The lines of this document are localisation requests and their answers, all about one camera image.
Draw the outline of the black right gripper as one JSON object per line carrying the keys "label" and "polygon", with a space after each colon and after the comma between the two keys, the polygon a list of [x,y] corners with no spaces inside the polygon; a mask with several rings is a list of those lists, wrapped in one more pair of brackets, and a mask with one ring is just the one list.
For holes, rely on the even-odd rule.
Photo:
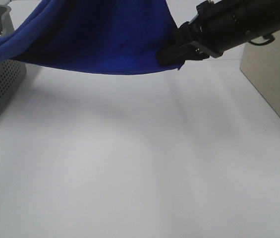
{"label": "black right gripper", "polygon": [[219,58],[223,53],[244,44],[247,10],[243,0],[206,0],[197,7],[197,15],[174,33],[174,42],[156,53],[161,66]]}

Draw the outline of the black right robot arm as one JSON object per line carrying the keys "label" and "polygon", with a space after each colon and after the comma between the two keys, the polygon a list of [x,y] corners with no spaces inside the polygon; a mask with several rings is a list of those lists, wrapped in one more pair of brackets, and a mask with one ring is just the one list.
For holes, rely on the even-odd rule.
{"label": "black right robot arm", "polygon": [[161,66],[187,60],[219,58],[227,50],[263,37],[260,46],[275,40],[280,30],[280,0],[206,0],[197,7],[197,15],[183,23],[170,41],[156,53]]}

